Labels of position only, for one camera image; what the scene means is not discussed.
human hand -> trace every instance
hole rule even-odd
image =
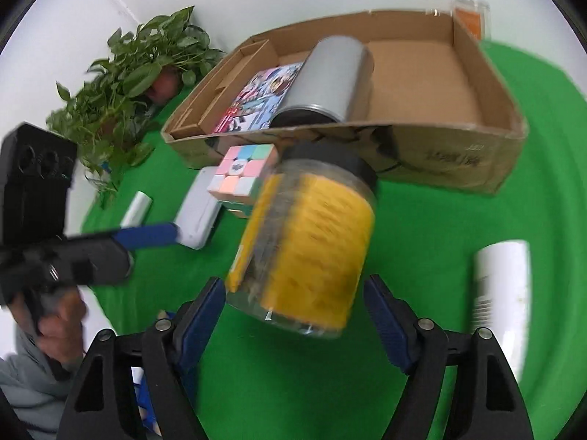
[[[33,334],[34,327],[23,295],[19,293],[8,307],[20,328],[28,334]],[[79,359],[83,354],[81,320],[86,316],[86,312],[86,304],[77,288],[65,291],[58,302],[56,313],[39,320],[39,331],[42,336],[35,340],[37,347],[61,364],[69,364]]]

cardboard box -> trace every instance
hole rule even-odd
[[[369,113],[345,124],[210,135],[259,70],[303,61],[322,38],[347,34],[372,52]],[[332,139],[381,179],[494,193],[513,169],[527,125],[471,34],[449,14],[365,11],[258,34],[194,88],[162,130],[193,168],[217,165],[233,145]]]

gray sleeve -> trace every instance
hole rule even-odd
[[[35,440],[53,440],[73,381],[56,381],[45,355],[19,328],[16,344],[16,354],[0,359],[0,388]]]

white power bank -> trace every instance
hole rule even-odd
[[[120,222],[121,228],[130,228],[141,226],[145,215],[151,206],[151,198],[143,192],[137,192],[134,195],[133,201],[130,203],[128,210],[124,214],[124,218]]]
[[[200,170],[175,217],[179,229],[177,242],[194,250],[206,244],[221,208],[220,201],[208,193],[216,169],[204,167]]]
[[[531,280],[527,242],[509,240],[477,253],[473,329],[491,329],[518,382],[528,345]]]

transparent jar bottom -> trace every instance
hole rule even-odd
[[[256,301],[250,300],[249,294],[244,291],[227,293],[226,301],[231,306],[249,316],[256,317],[258,320],[280,327],[281,329],[294,331],[303,336],[319,337],[321,339],[335,339],[342,333],[342,330],[340,329],[324,329],[321,326],[313,326],[291,317],[277,314],[274,311],[268,311],[257,304]]]

